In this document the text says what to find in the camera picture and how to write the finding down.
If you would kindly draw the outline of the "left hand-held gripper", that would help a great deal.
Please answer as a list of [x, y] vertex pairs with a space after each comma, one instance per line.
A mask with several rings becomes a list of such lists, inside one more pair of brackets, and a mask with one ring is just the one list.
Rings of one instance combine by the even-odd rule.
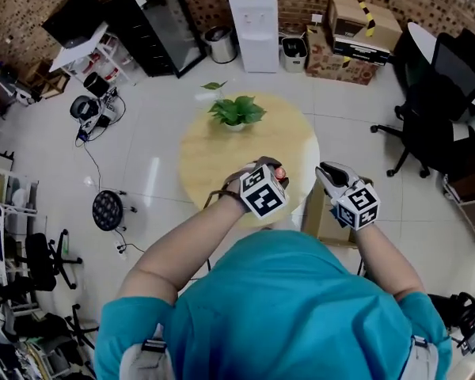
[[281, 163], [271, 157], [262, 156], [244, 167], [240, 176], [240, 197], [250, 212], [258, 219], [265, 219], [287, 205], [285, 190], [289, 178], [277, 180], [275, 173]]

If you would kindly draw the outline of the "brown cardboard box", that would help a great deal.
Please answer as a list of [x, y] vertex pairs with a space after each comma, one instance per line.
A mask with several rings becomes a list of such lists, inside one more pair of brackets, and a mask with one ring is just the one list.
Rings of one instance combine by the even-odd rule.
[[[369, 182], [373, 185], [373, 182], [367, 178], [360, 178], [359, 181]], [[325, 245], [355, 248], [355, 232], [357, 230], [342, 227], [333, 216], [332, 209], [331, 198], [317, 179], [306, 202], [302, 232], [315, 237]]]

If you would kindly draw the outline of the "person's right forearm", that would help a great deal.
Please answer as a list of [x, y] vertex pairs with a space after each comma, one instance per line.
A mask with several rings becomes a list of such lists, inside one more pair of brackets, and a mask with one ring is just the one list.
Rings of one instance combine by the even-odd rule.
[[425, 292], [416, 270], [374, 223], [357, 230], [355, 237], [367, 272], [397, 302], [412, 293]]

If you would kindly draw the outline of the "white water dispenser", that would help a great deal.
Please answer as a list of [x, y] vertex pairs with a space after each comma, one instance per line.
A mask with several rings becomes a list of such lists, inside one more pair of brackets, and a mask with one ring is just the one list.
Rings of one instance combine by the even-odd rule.
[[248, 73], [279, 69], [278, 0], [229, 0], [243, 66]]

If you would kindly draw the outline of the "person's left hand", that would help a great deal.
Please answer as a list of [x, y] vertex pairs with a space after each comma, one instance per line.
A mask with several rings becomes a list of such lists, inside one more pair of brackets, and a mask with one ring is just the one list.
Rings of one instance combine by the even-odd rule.
[[222, 189], [225, 192], [232, 192], [231, 197], [233, 197], [240, 204], [241, 208], [245, 213], [249, 212], [249, 207], [246, 205], [245, 201], [241, 198], [241, 176], [245, 174], [244, 170], [232, 173], [224, 180]]

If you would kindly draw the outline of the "round wooden table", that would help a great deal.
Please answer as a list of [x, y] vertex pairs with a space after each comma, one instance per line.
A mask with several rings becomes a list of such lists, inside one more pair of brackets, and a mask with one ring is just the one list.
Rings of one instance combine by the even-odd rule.
[[210, 192], [246, 164], [262, 156], [280, 161], [290, 182], [287, 205], [259, 220], [243, 216], [238, 226], [259, 228], [305, 214], [306, 199], [314, 183], [320, 149], [314, 131], [314, 115], [281, 96], [251, 92], [255, 104], [265, 110], [262, 120], [231, 131], [203, 110], [185, 132], [180, 144], [179, 176], [189, 199], [201, 208]]

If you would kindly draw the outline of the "green potted plant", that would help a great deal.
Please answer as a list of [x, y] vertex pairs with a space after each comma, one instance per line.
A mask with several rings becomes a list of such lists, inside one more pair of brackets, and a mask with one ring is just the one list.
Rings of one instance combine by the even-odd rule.
[[211, 117], [231, 131], [242, 131], [247, 125], [262, 121], [266, 110], [255, 103], [255, 97], [238, 96], [225, 98], [222, 94], [224, 82], [208, 82], [201, 88], [217, 94], [207, 111]]

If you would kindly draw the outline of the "steel trash can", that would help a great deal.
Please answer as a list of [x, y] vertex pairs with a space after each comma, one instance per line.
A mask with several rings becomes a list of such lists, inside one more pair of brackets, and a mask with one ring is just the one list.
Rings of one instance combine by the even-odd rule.
[[233, 30], [226, 25], [215, 26], [203, 35], [210, 48], [211, 58], [215, 63], [226, 64], [234, 61], [238, 53], [234, 46]]

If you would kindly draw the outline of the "white round desk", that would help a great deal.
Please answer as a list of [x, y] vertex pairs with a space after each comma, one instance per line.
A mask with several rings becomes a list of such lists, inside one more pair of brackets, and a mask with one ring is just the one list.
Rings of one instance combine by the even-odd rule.
[[[420, 25], [409, 22], [408, 32], [420, 54], [424, 57], [427, 63], [430, 63], [435, 52], [436, 38]], [[462, 116], [462, 121], [468, 124], [475, 130], [475, 99], [470, 105], [469, 109]]]

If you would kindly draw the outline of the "black round stool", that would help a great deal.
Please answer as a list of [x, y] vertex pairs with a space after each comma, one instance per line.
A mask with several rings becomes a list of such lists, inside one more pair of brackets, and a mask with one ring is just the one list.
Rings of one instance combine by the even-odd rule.
[[102, 190], [96, 195], [92, 204], [93, 221], [104, 232], [125, 232], [127, 230], [124, 224], [125, 215], [137, 212], [137, 208], [124, 191]]

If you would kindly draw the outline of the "black mesh chair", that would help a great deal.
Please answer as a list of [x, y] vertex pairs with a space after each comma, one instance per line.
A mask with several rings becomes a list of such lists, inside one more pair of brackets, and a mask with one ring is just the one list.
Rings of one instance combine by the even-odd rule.
[[448, 332], [453, 329], [460, 331], [462, 338], [450, 336], [463, 356], [475, 352], [475, 297], [466, 292], [453, 294], [450, 297], [428, 295], [443, 320]]

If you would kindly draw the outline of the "black bucket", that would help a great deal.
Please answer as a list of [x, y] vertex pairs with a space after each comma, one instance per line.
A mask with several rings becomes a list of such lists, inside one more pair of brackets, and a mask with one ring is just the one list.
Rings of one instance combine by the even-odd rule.
[[89, 74], [84, 82], [83, 86], [91, 92], [95, 97], [103, 97], [110, 89], [109, 83], [103, 79], [97, 72]]

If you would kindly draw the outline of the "white shelf cart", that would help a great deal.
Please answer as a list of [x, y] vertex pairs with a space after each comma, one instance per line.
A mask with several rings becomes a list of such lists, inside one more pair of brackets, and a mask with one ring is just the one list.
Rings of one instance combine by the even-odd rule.
[[135, 86], [144, 76], [117, 35], [102, 23], [92, 37], [76, 47], [62, 47], [53, 59], [50, 72], [61, 70], [81, 84], [96, 72], [111, 85]]

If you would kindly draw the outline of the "black monitor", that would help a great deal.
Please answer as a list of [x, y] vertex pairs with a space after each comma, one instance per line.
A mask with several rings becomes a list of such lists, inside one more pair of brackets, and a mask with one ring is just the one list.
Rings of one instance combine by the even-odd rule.
[[63, 48], [74, 48], [89, 41], [104, 15], [99, 0], [66, 0], [42, 24]]

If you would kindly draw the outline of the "white shelving rack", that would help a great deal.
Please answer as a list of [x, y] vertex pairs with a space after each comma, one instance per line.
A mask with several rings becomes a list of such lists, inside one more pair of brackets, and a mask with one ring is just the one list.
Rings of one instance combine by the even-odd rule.
[[24, 261], [26, 238], [44, 234], [48, 224], [48, 217], [37, 210], [38, 186], [38, 180], [13, 172], [11, 165], [0, 168], [0, 286], [30, 276]]

